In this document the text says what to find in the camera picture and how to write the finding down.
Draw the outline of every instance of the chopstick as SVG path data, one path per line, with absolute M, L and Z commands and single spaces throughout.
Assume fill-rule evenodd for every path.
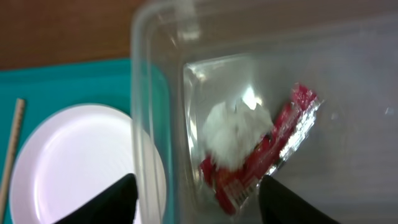
M 0 189 L 0 223 L 3 223 L 4 212 L 7 205 L 8 188 L 12 167 L 18 147 L 19 132 L 21 130 L 22 117 L 24 115 L 25 101 L 17 99 L 14 111 L 14 119 L 12 120 L 11 135 L 8 142 L 8 150 L 6 162 L 2 172 L 1 189 Z

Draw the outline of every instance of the white plate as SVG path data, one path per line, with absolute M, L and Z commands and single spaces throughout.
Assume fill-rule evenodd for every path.
M 131 125 L 126 114 L 100 105 L 74 106 L 43 122 L 25 142 L 14 167 L 9 196 L 13 222 L 54 223 L 134 173 Z M 143 141 L 145 153 L 151 158 L 155 151 L 161 168 L 157 182 L 164 212 L 162 161 L 145 132 Z M 155 184 L 149 187 L 154 188 L 149 192 L 156 190 Z M 135 223 L 141 223 L 139 212 Z

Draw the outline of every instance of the red packet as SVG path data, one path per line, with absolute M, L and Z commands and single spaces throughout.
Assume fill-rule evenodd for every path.
M 241 209 L 261 178 L 273 174 L 297 150 L 312 127 L 321 104 L 317 95 L 303 85 L 296 85 L 291 98 L 274 121 L 271 133 L 264 136 L 241 169 L 217 170 L 210 156 L 200 164 L 205 182 L 214 188 L 215 197 L 227 214 L 234 215 Z

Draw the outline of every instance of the teal tray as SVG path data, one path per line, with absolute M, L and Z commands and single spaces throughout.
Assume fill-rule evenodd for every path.
M 172 176 L 169 89 L 163 74 L 158 69 L 152 67 L 151 72 L 154 141 L 167 178 L 164 223 L 174 223 L 174 208 L 177 205 Z M 4 167 L 16 98 L 23 98 L 27 102 L 19 151 L 31 132 L 51 114 L 80 103 L 100 103 L 130 114 L 130 95 L 130 59 L 0 72 L 0 169 Z M 12 223 L 9 206 L 4 223 Z

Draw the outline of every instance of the brown wooden surface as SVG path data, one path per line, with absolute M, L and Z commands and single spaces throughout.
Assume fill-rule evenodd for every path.
M 129 56 L 144 0 L 1 0 L 0 70 Z

